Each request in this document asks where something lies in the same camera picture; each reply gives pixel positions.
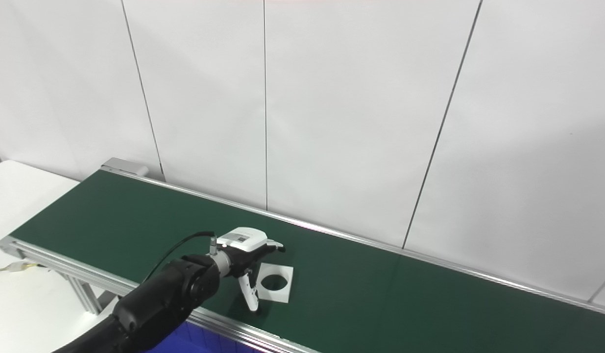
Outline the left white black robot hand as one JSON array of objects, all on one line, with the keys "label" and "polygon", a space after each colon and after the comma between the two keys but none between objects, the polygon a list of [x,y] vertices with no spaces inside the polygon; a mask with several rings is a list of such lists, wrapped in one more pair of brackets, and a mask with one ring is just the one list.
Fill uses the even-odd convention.
[{"label": "left white black robot hand", "polygon": [[284,244],[269,239],[267,234],[251,227],[237,227],[211,241],[210,257],[219,276],[238,280],[249,311],[260,312],[257,284],[251,279],[253,266],[275,251],[286,252]]}]

